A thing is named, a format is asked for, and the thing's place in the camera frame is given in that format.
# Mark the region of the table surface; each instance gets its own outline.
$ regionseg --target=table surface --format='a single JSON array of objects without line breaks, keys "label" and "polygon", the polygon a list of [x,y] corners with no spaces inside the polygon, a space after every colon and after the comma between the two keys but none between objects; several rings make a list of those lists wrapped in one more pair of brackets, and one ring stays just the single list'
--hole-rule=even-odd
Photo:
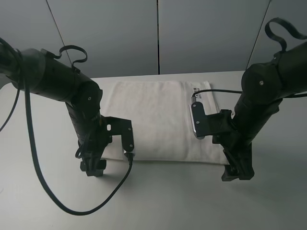
[{"label": "table surface", "polygon": [[[242,71],[93,79],[106,100],[114,81],[209,81],[212,88],[240,90]],[[0,90],[0,121],[16,90]],[[233,109],[239,95],[214,93],[219,108]],[[77,138],[64,103],[31,95],[42,172],[67,207],[85,211],[113,191],[128,169],[108,161],[102,178],[87,177],[75,159]],[[307,98],[285,99],[253,142],[255,177],[222,182],[222,165],[135,162],[130,176],[101,210],[76,217],[60,210],[35,174],[24,96],[0,133],[0,229],[83,230],[288,230],[306,229]]]}]

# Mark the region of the printed logo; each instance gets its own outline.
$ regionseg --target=printed logo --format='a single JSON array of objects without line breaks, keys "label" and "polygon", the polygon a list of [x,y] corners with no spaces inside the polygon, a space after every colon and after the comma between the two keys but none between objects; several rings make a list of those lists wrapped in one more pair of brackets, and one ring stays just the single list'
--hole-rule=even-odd
[{"label": "printed logo", "polygon": [[[200,89],[199,89],[199,88],[193,88],[193,90],[194,90],[194,92],[197,92],[197,91],[199,91]],[[200,94],[200,93],[199,93],[199,94],[196,94],[195,97],[201,99],[201,94]]]}]

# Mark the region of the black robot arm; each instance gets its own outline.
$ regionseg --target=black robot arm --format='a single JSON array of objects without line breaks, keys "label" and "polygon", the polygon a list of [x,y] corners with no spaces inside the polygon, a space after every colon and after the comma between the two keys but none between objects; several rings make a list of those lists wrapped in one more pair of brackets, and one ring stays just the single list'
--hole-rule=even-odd
[{"label": "black robot arm", "polygon": [[[56,59],[67,49],[82,51],[86,58],[74,61],[68,67]],[[133,152],[133,132],[130,120],[104,117],[100,114],[100,101],[103,91],[96,82],[86,77],[74,67],[75,62],[85,62],[87,53],[77,46],[64,46],[56,56],[46,50],[28,49],[17,51],[27,67],[27,84],[31,93],[56,101],[65,102],[73,127],[78,137],[79,148],[75,154],[81,158],[80,169],[88,176],[102,176],[106,160],[101,160],[105,147],[112,142],[113,135],[122,135],[125,155]],[[0,45],[0,73],[7,75],[13,85],[24,90],[22,71],[14,56]]]},{"label": "black robot arm", "polygon": [[289,22],[280,18],[270,20],[265,31],[269,38],[278,41],[282,51],[267,63],[251,65],[242,77],[242,94],[231,116],[230,110],[206,115],[201,102],[192,97],[191,116],[193,131],[197,138],[212,135],[213,143],[221,144],[229,165],[225,165],[223,181],[250,180],[252,168],[251,143],[268,119],[279,111],[283,98],[306,96],[307,91],[307,42],[286,51],[286,42],[274,35],[269,23],[285,27],[298,39],[307,39]]}]

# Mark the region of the gray wall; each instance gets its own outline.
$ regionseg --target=gray wall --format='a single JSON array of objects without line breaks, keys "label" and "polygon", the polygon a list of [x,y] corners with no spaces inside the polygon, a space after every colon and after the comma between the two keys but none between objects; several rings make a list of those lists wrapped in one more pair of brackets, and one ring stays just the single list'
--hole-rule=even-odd
[{"label": "gray wall", "polygon": [[[0,36],[20,50],[44,48],[58,53],[63,46],[52,15],[43,0],[1,0]],[[70,64],[66,53],[63,53],[60,61]],[[2,75],[0,88],[7,82]]]},{"label": "gray wall", "polygon": [[[48,0],[66,45],[91,78],[158,74],[156,0]],[[71,60],[83,54],[70,52]]]},{"label": "gray wall", "polygon": [[245,70],[268,4],[159,1],[161,74]]},{"label": "gray wall", "polygon": [[[264,32],[269,19],[307,34],[306,8],[306,0],[159,0],[157,16],[156,0],[2,0],[0,36],[18,49],[81,46],[88,61],[76,66],[91,78],[158,74],[158,58],[161,74],[245,70],[280,50]],[[272,29],[288,48],[302,42]],[[70,64],[66,53],[61,61]]]},{"label": "gray wall", "polygon": [[[293,24],[299,32],[307,35],[306,9],[306,0],[273,0],[270,3],[268,12],[265,16],[265,20],[259,33],[255,49],[252,53],[249,66],[254,63],[270,61],[275,53],[281,51],[281,46],[279,43],[269,39],[264,32],[264,26],[270,19],[275,17],[284,18]],[[301,44],[302,42],[305,42],[293,38],[278,24],[271,23],[270,27],[276,35],[281,36],[286,40],[288,45],[287,50]]]}]

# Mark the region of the white towel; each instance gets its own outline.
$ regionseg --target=white towel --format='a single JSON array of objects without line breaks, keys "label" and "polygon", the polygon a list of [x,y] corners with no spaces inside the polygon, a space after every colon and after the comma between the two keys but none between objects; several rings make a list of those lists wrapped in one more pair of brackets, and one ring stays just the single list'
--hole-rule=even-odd
[{"label": "white towel", "polygon": [[[135,160],[227,164],[222,147],[212,144],[212,136],[198,140],[192,131],[191,96],[203,89],[210,89],[207,81],[118,81],[102,114],[132,121]],[[199,94],[197,100],[206,114],[217,113],[211,92]],[[120,137],[113,137],[102,157],[123,159]]]}]

